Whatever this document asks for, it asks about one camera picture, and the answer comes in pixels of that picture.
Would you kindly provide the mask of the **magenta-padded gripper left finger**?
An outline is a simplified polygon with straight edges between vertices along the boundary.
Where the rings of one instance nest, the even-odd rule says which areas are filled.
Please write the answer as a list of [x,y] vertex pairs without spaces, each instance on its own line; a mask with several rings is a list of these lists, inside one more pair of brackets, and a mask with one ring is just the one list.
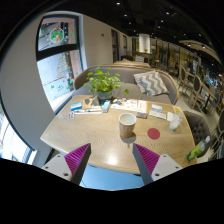
[[91,144],[87,143],[65,156],[54,156],[42,169],[79,185],[90,155]]

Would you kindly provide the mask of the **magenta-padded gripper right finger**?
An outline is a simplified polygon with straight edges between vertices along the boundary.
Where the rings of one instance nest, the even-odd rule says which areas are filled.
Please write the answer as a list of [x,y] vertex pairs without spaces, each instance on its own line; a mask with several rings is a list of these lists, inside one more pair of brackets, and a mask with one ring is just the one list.
[[158,155],[136,143],[133,144],[132,153],[145,185],[182,169],[169,155]]

